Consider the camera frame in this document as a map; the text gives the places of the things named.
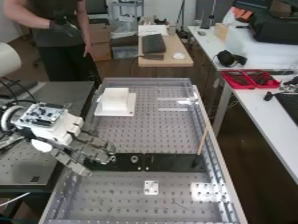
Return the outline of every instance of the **black glove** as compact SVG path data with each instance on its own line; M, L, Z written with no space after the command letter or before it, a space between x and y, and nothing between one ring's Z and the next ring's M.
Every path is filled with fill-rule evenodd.
M82 35L79 28L66 20L66 23L58 23L56 21L50 22L50 29L66 33L70 37Z

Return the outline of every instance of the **wooden table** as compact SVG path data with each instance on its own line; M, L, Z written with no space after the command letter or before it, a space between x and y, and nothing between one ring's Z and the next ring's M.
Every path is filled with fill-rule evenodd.
M193 59L184 47L184 44L178 36L164 36L167 52L164 53L164 60L148 60L139 57L140 67L192 67ZM175 53L183 53L186 55L184 60L178 60L174 58ZM139 55L143 55L143 37L139 37Z

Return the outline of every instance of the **white block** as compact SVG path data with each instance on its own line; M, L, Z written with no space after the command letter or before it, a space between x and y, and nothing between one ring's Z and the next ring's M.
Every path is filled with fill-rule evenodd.
M159 181L147 180L144 183L144 194L146 195L159 195Z
M102 96L104 111L128 111L128 88L107 88Z

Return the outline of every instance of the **monitor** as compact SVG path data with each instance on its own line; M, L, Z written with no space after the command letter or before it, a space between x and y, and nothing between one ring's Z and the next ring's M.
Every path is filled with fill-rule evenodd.
M108 14L107 0L87 0L88 14Z
M237 8L255 11L255 9L268 10L272 6L272 3L273 0L236 0L233 5Z

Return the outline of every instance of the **black rectangular object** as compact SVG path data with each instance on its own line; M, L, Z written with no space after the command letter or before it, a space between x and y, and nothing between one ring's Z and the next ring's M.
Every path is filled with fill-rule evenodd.
M107 0L87 0L88 14L108 14Z
M237 8L255 11L255 9L269 9L273 0L236 0L233 5Z
M193 154L146 154L146 170L152 172L207 172L203 156Z
M163 61L166 56L162 55L162 54L147 54L147 55L144 55L143 58L147 59L147 60Z
M136 163L132 162L134 156L139 158ZM84 165L92 171L207 172L203 156L193 154L120 153L116 154L116 162L103 165L86 159Z
M297 94L279 93L276 94L276 97L298 126L298 93Z
M132 157L138 156L139 161L132 162ZM119 153L116 155L116 162L110 162L107 165L94 162L88 159L84 161L84 165L92 171L142 171L144 168L144 154L142 153Z
M260 42L298 44L298 20L275 18L268 12L255 13L251 28Z
M164 53L166 51L166 41L162 34L143 37L143 54Z

